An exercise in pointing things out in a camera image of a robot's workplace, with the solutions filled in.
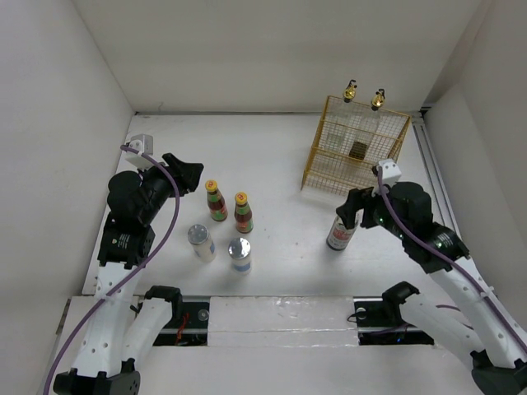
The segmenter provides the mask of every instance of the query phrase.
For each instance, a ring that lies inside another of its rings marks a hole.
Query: white tabletop
[[[154,137],[157,159],[171,152],[183,161],[203,162],[198,190],[182,198],[174,234],[147,267],[137,288],[178,286],[184,295],[379,295],[399,281],[409,281],[437,301],[448,297],[404,253],[400,242],[381,228],[359,229],[347,249],[334,252],[325,244],[335,208],[345,198],[300,190],[302,172],[319,116],[306,115],[177,115],[136,116],[128,137]],[[402,180],[412,180],[434,194],[413,129],[399,157]],[[133,170],[121,156],[117,171]],[[229,217],[212,220],[204,188],[215,179],[226,197]],[[234,196],[248,194],[254,230],[253,269],[240,276],[230,269],[226,248],[240,237],[234,225]],[[174,200],[161,209],[152,227],[156,241],[165,233]],[[435,217],[438,216],[433,200]],[[188,228],[201,223],[217,246],[212,263],[201,263],[187,241]],[[95,291],[102,225],[83,293]]]

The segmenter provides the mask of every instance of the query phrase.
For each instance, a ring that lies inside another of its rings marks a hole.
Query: blue label
[[[237,271],[237,272],[247,272],[249,269],[250,269],[250,262],[247,263],[246,265],[244,266],[236,266],[236,265],[233,265],[234,266],[234,269]]]

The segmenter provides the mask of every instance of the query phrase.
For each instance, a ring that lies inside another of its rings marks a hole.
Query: dark bottle
[[[209,179],[205,183],[205,189],[207,190],[207,205],[211,211],[211,217],[215,221],[224,221],[229,213],[227,211],[225,199],[217,188],[217,182],[213,179]]]
[[[236,201],[236,209],[234,211],[236,229],[240,233],[249,233],[253,229],[253,212],[249,203],[247,203],[247,195],[243,192],[238,192],[234,200]]]

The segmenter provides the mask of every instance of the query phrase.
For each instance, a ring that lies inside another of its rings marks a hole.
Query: white table
[[[448,297],[411,261],[400,242],[381,228],[359,229],[343,252],[334,252],[325,238],[335,208],[345,198],[300,190],[302,172],[319,116],[305,115],[177,115],[136,116],[128,138],[139,133],[154,137],[155,157],[172,152],[184,161],[203,162],[205,170],[195,193],[182,198],[174,234],[160,251],[137,288],[178,286],[184,295],[379,295],[399,281],[409,281],[436,301]],[[408,130],[399,157],[403,180],[421,184],[432,193],[413,129]],[[117,171],[133,170],[119,160]],[[229,217],[211,219],[205,180],[215,179],[226,197]],[[254,213],[253,271],[239,276],[230,270],[226,246],[240,236],[234,227],[234,195],[244,191]],[[174,200],[162,208],[152,227],[159,241],[174,210]],[[441,220],[436,202],[436,218]],[[206,225],[218,254],[212,263],[193,255],[186,233]],[[95,291],[102,225],[83,293]]]
[[[141,393],[479,393],[469,372],[440,346],[357,345],[355,325],[345,321],[352,295],[379,295],[405,280],[436,302],[450,299],[386,230],[359,229],[341,253],[327,248],[335,207],[344,199],[300,191],[318,120],[315,115],[134,117],[128,136],[153,135],[157,158],[172,152],[205,164],[202,185],[182,199],[175,234],[144,272],[138,294],[160,284],[178,286],[184,295],[235,295],[212,298],[207,347],[152,350],[140,368]],[[403,179],[421,184],[434,198],[412,129],[399,165]],[[122,170],[133,167],[121,158],[117,171]],[[203,187],[208,178],[218,181],[229,204],[230,216],[220,224],[208,214]],[[254,210],[254,231],[247,236],[254,267],[245,277],[229,269],[226,254],[228,241],[239,235],[232,218],[239,190],[248,193]],[[154,221],[157,240],[173,209],[168,202]],[[433,210],[441,221],[435,200]],[[187,229],[197,222],[209,227],[219,248],[209,264],[196,261],[186,241]],[[84,285],[87,295],[94,292],[100,236]],[[245,295],[274,297],[239,297]],[[73,298],[61,342],[92,303],[91,297]],[[58,372],[71,366],[82,335]]]

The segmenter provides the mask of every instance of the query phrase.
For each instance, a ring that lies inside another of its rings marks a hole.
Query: wire mesh basket
[[[305,164],[302,188],[310,186],[337,195],[347,195],[352,188],[376,185],[371,168],[379,160],[397,161],[410,116],[379,109],[376,132],[360,129],[363,115],[370,105],[328,96],[320,117],[310,155]],[[368,144],[358,142],[366,139]]]

